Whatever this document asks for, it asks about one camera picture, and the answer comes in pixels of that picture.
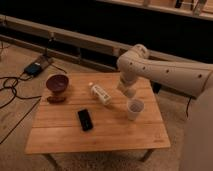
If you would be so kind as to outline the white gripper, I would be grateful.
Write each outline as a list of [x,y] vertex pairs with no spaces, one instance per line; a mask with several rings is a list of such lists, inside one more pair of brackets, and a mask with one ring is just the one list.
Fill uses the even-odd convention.
[[127,98],[131,99],[135,96],[136,90],[132,86],[136,83],[136,79],[126,80],[124,77],[120,77],[117,89]]

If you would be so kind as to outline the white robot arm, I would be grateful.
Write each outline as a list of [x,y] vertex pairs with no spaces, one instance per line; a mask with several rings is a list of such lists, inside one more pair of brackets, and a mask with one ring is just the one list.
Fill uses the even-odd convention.
[[213,171],[213,64],[149,59],[149,51],[136,44],[117,60],[118,89],[125,96],[139,77],[195,98],[189,111],[179,171]]

